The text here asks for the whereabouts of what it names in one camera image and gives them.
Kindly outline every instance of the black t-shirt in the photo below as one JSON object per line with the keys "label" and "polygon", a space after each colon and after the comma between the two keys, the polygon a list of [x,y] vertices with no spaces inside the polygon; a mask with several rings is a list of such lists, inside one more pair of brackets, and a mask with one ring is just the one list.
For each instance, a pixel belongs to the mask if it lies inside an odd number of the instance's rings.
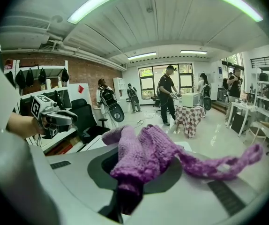
{"label": "black t-shirt", "polygon": [[[234,79],[236,76],[232,75],[229,80]],[[234,81],[230,86],[231,88],[229,89],[229,96],[239,98],[241,95],[241,85],[243,83],[243,79],[238,77],[237,81]]]}
{"label": "black t-shirt", "polygon": [[[174,86],[172,78],[164,74],[158,83],[158,88],[160,88],[161,86],[163,86],[164,89],[166,89],[168,92],[172,92],[172,87]],[[160,97],[168,97],[168,96],[169,94],[160,92]]]}

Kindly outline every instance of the brick wall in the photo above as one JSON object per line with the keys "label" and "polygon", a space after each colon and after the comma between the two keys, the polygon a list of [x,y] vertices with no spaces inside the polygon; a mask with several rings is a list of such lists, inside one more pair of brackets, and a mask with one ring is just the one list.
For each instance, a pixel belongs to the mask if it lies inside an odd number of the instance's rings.
{"label": "brick wall", "polygon": [[[96,89],[98,80],[104,78],[108,86],[114,89],[113,78],[122,77],[122,73],[111,67],[100,65],[87,60],[51,53],[10,53],[3,54],[3,60],[20,60],[21,67],[39,65],[64,66],[68,60],[68,73],[70,83],[88,83],[92,104],[96,104]],[[24,89],[24,94],[39,91],[39,84],[35,81],[34,86]]]}

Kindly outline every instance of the white floor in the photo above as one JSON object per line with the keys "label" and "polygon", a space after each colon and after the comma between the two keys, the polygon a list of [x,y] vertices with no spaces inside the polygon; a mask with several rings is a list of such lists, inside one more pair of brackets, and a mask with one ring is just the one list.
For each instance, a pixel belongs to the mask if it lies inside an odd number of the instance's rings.
{"label": "white floor", "polygon": [[[156,113],[158,108],[155,109],[153,106],[142,106],[141,108],[142,112],[126,113],[121,124],[131,125],[137,134],[142,127],[148,124],[158,125],[169,134],[174,142],[186,141],[193,152],[209,158],[221,158],[228,155],[241,156],[252,141],[251,135],[238,137],[235,131],[227,129],[224,125],[224,115],[215,109],[207,112],[206,117],[198,124],[196,136],[188,139],[184,136],[183,126],[175,131],[176,125],[170,115],[168,115],[170,126],[165,126],[160,112]],[[266,145],[264,145],[264,151],[268,151]],[[269,189],[269,155],[264,154],[260,162],[245,168],[239,177],[259,193]]]}

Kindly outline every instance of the black pants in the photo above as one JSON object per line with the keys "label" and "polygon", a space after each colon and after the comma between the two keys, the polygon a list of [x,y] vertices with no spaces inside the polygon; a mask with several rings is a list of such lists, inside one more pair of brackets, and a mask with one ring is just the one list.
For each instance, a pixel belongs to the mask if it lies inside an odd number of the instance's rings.
{"label": "black pants", "polygon": [[167,107],[169,109],[169,112],[172,116],[172,118],[175,120],[175,109],[174,109],[174,103],[172,97],[166,97],[161,99],[161,114],[163,123],[167,122]]}

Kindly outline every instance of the checkered tablecloth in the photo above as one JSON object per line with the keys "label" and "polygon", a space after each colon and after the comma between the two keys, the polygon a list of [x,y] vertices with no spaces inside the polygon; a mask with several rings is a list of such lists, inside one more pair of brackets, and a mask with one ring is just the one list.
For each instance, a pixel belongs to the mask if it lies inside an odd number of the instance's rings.
{"label": "checkered tablecloth", "polygon": [[204,108],[201,106],[193,108],[177,106],[175,111],[175,123],[182,124],[185,127],[185,135],[191,138],[195,136],[197,125],[204,116]]}

